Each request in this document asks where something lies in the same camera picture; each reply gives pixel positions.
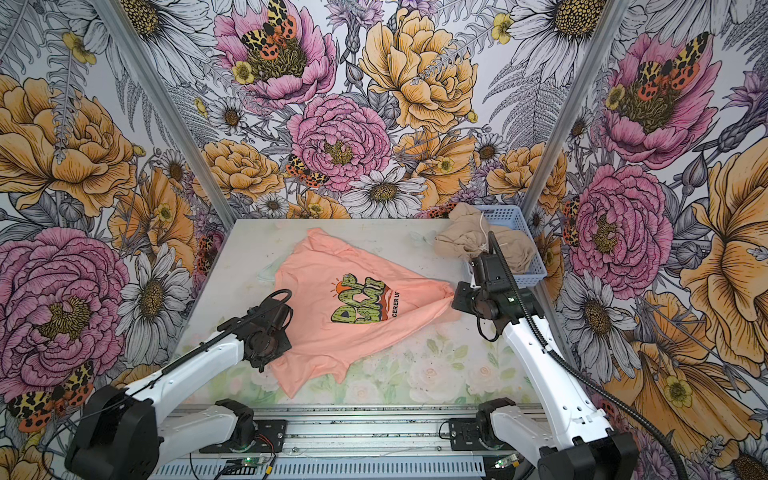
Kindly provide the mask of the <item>peach graphic t-shirt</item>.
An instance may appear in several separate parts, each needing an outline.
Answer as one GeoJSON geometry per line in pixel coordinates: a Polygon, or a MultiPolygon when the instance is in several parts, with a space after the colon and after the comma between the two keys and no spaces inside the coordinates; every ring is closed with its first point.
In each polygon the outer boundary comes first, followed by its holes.
{"type": "Polygon", "coordinates": [[[420,330],[459,319],[454,286],[356,248],[315,228],[276,272],[294,316],[290,350],[270,369],[293,398],[310,380],[331,375],[343,382],[358,360],[420,330]]]}

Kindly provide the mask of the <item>light blue plastic basket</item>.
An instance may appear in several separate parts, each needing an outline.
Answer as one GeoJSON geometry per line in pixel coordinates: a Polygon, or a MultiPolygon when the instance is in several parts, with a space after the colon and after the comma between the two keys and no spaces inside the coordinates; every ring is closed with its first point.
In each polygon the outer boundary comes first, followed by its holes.
{"type": "Polygon", "coordinates": [[[519,287],[532,288],[547,275],[521,209],[514,205],[474,206],[480,232],[491,231],[519,287]]]}

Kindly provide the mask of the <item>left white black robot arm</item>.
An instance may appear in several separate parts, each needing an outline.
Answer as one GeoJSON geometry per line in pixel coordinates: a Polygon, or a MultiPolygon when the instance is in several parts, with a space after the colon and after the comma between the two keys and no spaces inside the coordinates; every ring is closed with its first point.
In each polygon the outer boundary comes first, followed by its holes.
{"type": "Polygon", "coordinates": [[[160,466],[211,445],[236,451],[257,438],[253,410],[224,399],[184,417],[174,410],[214,377],[241,362],[258,372],[291,348],[292,293],[280,289],[233,317],[193,350],[126,387],[95,391],[65,456],[82,479],[147,479],[160,466]]]}

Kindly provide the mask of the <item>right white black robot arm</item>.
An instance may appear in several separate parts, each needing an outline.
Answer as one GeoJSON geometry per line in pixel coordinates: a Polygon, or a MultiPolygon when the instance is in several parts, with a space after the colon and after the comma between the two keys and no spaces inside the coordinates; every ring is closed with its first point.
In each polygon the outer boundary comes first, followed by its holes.
{"type": "Polygon", "coordinates": [[[547,418],[539,423],[507,398],[484,402],[476,415],[480,444],[512,448],[542,479],[631,478],[639,456],[633,437],[615,431],[568,372],[535,299],[517,288],[499,254],[483,253],[470,265],[473,280],[458,284],[453,309],[494,324],[496,339],[522,362],[547,418]]]}

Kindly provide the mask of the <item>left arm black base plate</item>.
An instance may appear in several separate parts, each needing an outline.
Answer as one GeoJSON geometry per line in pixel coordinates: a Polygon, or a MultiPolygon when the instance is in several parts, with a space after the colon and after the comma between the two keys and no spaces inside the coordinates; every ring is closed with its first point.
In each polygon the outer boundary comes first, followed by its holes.
{"type": "Polygon", "coordinates": [[[229,440],[203,447],[199,452],[203,454],[281,453],[287,437],[287,426],[286,420],[257,419],[253,421],[252,427],[246,427],[244,430],[237,427],[229,440]]]}

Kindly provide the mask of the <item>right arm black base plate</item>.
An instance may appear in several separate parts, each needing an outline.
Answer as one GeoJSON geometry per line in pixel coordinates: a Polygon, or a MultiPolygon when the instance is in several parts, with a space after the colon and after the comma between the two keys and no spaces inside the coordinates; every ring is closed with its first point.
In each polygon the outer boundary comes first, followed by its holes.
{"type": "Polygon", "coordinates": [[[470,418],[451,418],[447,425],[452,451],[491,451],[499,448],[498,441],[483,422],[470,418]]]}

